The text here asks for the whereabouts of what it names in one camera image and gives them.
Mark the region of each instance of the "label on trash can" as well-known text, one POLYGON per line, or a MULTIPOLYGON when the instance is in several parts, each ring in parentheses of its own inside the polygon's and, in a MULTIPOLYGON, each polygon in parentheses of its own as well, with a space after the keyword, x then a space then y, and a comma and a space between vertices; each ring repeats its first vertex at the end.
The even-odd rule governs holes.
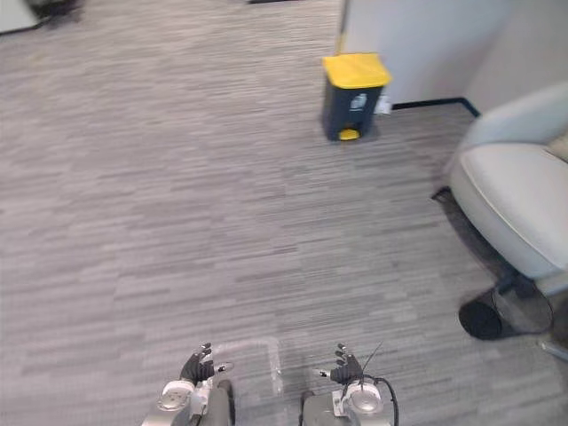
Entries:
POLYGON ((350 111, 362 111, 363 107, 367 103, 367 94, 360 93, 355 98, 351 100, 351 108, 350 111))

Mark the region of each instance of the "trash can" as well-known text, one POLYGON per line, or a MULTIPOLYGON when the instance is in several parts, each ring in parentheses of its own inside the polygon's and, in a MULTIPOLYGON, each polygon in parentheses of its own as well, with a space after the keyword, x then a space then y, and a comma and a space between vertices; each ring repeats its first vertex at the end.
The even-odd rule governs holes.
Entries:
POLYGON ((365 136, 389 71, 375 53, 351 53, 323 59, 326 93, 321 116, 329 140, 365 136))
POLYGON ((461 326, 480 340, 547 332, 554 314, 548 299, 528 279, 512 288, 492 288, 460 308, 461 326))

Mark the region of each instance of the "yellow pedal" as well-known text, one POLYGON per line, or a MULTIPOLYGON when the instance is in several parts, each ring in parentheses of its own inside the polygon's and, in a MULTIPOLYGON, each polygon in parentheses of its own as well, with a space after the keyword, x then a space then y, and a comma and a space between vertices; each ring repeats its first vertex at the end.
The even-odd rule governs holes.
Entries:
POLYGON ((359 132, 353 129, 345 129, 339 132, 339 138, 341 140, 353 140, 359 139, 359 132))

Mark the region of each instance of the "chair cushion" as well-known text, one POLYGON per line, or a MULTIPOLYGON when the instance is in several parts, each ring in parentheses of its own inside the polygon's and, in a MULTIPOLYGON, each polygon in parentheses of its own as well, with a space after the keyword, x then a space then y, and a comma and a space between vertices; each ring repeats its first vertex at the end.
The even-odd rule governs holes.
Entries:
POLYGON ((548 144, 547 151, 558 157, 560 160, 568 162, 568 131, 560 138, 556 138, 548 144))
POLYGON ((535 144, 488 144, 460 163, 490 209, 551 264, 568 266, 568 164, 535 144))

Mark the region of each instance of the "black baseboard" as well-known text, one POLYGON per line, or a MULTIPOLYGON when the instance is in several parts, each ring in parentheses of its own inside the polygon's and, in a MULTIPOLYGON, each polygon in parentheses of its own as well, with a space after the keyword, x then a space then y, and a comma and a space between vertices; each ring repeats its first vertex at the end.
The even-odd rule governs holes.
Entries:
POLYGON ((33 31, 34 29, 38 29, 38 28, 43 27, 44 23, 45 22, 43 22, 41 20, 37 24, 35 24, 33 27, 11 29, 9 31, 4 31, 3 33, 0 33, 0 36, 11 36, 12 34, 25 33, 26 31, 33 31))
POLYGON ((445 98, 445 99, 431 99, 421 100, 418 102, 404 102, 402 104, 394 104, 392 109, 405 109, 417 107, 431 107, 433 105, 446 105, 446 104, 462 104, 474 117, 479 117, 481 113, 465 98, 445 98))

